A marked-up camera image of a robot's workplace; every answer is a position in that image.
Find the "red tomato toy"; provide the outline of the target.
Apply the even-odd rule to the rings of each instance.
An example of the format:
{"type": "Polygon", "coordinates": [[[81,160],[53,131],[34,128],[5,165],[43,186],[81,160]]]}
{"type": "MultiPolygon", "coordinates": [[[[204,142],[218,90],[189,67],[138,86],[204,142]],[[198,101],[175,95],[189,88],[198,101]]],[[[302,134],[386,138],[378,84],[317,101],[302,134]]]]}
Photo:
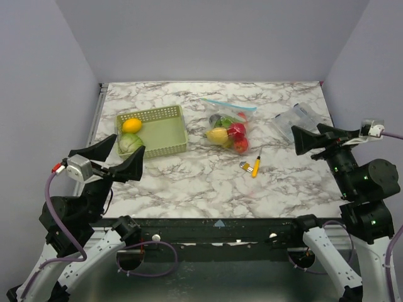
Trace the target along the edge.
{"type": "Polygon", "coordinates": [[[236,140],[234,142],[234,150],[238,154],[243,154],[245,153],[249,148],[248,140],[246,137],[243,137],[242,139],[236,140]]]}

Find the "clear zip top bag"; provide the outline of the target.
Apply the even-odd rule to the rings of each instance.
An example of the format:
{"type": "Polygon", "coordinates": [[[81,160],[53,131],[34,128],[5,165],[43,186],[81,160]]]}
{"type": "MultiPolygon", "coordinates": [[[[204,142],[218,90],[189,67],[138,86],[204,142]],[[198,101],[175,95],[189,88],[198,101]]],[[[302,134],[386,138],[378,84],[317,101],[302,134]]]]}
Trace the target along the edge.
{"type": "Polygon", "coordinates": [[[243,155],[249,151],[248,134],[257,107],[240,106],[212,99],[202,99],[208,126],[204,136],[215,146],[243,155]]]}

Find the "green leaf toy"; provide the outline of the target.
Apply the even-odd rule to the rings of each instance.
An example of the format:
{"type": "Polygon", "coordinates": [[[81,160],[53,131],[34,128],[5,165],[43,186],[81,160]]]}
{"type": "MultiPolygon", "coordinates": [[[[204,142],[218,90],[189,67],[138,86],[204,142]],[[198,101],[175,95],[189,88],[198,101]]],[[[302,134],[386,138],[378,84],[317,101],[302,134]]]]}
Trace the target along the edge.
{"type": "Polygon", "coordinates": [[[216,127],[216,128],[229,128],[231,126],[231,124],[233,124],[233,123],[240,123],[240,121],[238,119],[235,119],[230,116],[223,116],[221,119],[221,122],[222,122],[221,127],[216,127]]]}

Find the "yellow pear toy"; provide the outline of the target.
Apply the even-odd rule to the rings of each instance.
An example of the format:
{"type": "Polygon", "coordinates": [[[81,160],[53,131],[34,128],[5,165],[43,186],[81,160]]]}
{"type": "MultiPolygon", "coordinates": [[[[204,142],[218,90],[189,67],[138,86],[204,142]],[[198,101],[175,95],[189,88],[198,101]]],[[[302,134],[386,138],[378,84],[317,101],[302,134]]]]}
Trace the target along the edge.
{"type": "Polygon", "coordinates": [[[223,145],[229,140],[227,130],[220,127],[207,131],[206,137],[209,142],[216,145],[223,145]]]}

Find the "yellow banana toy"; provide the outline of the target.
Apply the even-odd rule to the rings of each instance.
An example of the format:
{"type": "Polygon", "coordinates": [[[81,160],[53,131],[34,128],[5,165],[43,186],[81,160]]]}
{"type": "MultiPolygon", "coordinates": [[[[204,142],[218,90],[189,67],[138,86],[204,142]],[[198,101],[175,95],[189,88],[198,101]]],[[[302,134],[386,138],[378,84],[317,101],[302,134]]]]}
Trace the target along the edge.
{"type": "Polygon", "coordinates": [[[232,139],[228,139],[223,145],[223,148],[231,148],[233,146],[234,141],[232,139]]]}

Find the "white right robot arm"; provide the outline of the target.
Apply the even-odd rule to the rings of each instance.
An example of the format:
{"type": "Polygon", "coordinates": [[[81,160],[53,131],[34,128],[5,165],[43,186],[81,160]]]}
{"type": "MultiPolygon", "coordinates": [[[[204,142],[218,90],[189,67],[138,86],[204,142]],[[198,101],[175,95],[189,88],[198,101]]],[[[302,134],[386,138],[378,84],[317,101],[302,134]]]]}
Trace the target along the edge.
{"type": "Polygon", "coordinates": [[[312,133],[291,127],[295,151],[325,160],[342,194],[341,218],[351,238],[360,266],[356,273],[328,238],[315,215],[295,219],[291,242],[306,245],[330,277],[340,301],[402,301],[395,275],[392,252],[402,230],[395,230],[384,200],[400,193],[397,168],[384,159],[358,165],[351,150],[355,146],[386,136],[382,120],[363,120],[359,130],[348,131],[322,123],[312,133]]]}

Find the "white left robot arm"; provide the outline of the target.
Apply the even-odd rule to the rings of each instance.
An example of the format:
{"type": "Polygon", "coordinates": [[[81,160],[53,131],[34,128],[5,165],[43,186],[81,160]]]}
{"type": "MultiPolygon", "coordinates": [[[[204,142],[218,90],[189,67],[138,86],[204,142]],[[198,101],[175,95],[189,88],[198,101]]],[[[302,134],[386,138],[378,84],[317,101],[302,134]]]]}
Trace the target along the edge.
{"type": "Polygon", "coordinates": [[[109,156],[116,134],[90,147],[71,150],[52,168],[45,184],[45,204],[39,217],[47,230],[45,245],[27,280],[6,293],[9,301],[68,301],[73,284],[89,269],[125,247],[134,248],[141,239],[141,228],[128,215],[112,224],[104,237],[85,250],[94,234],[92,225],[104,215],[104,205],[115,182],[141,180],[145,147],[138,147],[123,163],[101,165],[109,156]],[[84,184],[79,196],[51,196],[53,179],[66,173],[84,184]]]}

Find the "clear plastic screw box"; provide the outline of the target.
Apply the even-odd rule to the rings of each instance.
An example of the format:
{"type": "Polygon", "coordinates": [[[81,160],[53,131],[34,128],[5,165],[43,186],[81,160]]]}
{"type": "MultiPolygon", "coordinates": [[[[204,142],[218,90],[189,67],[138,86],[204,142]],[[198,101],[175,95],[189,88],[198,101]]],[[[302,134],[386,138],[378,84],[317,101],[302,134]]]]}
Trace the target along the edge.
{"type": "Polygon", "coordinates": [[[280,113],[272,120],[275,130],[288,143],[294,142],[292,126],[299,126],[307,131],[317,131],[317,124],[323,119],[307,103],[297,103],[289,110],[280,113]]]}

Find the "green cabbage toy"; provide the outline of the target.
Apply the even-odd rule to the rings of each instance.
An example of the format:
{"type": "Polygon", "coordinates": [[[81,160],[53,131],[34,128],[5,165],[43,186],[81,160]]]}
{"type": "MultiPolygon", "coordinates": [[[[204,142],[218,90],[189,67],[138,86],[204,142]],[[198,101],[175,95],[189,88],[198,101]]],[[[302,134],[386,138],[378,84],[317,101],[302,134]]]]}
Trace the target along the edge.
{"type": "Polygon", "coordinates": [[[123,134],[119,141],[119,148],[122,154],[133,153],[143,145],[142,139],[133,133],[123,134]]]}

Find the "orange fruit toy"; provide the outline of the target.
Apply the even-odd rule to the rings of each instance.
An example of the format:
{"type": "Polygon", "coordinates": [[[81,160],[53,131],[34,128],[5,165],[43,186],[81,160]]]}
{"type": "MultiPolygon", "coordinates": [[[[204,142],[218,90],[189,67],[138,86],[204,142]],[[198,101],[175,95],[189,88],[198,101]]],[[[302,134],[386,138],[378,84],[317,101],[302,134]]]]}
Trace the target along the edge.
{"type": "Polygon", "coordinates": [[[125,120],[122,124],[123,133],[136,134],[142,128],[142,121],[137,118],[125,120]]]}

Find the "green perforated plastic basket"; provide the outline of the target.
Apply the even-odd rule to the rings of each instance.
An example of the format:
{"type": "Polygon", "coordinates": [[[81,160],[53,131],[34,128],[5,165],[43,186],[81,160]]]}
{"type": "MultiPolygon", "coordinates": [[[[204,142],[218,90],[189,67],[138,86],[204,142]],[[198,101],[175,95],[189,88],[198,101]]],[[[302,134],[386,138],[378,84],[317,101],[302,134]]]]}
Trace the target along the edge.
{"type": "Polygon", "coordinates": [[[188,133],[180,105],[116,115],[115,133],[118,135],[118,139],[123,136],[124,122],[132,118],[142,122],[142,127],[136,135],[144,143],[145,159],[186,152],[188,133]]]}

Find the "yellow hex key set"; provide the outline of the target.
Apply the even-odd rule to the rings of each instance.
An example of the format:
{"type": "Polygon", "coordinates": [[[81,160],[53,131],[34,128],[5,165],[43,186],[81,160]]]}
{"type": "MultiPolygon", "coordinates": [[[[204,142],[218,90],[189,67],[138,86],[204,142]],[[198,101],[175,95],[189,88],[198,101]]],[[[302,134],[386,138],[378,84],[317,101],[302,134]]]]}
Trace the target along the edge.
{"type": "Polygon", "coordinates": [[[253,171],[253,167],[247,162],[240,162],[240,168],[243,169],[244,171],[251,173],[253,171]]]}

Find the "yellow handled screwdriver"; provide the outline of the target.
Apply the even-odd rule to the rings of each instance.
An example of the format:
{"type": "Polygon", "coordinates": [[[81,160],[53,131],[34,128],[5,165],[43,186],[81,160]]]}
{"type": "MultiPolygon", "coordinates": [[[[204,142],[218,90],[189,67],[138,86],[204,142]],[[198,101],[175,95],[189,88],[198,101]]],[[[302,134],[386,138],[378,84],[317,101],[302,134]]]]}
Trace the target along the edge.
{"type": "Polygon", "coordinates": [[[254,167],[253,167],[253,171],[251,172],[251,177],[252,178],[256,178],[256,176],[258,175],[258,171],[259,171],[259,166],[260,166],[260,162],[261,162],[261,154],[262,154],[263,148],[261,147],[258,156],[256,157],[256,161],[254,163],[254,167]]]}

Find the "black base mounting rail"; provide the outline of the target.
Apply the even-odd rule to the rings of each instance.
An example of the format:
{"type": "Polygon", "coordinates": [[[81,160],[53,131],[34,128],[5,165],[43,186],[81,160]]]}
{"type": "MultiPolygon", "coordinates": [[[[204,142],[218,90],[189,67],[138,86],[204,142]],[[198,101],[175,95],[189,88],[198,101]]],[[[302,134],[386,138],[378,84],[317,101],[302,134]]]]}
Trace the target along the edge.
{"type": "Polygon", "coordinates": [[[295,218],[138,218],[142,238],[159,235],[185,262],[287,260],[305,245],[295,218]]]}

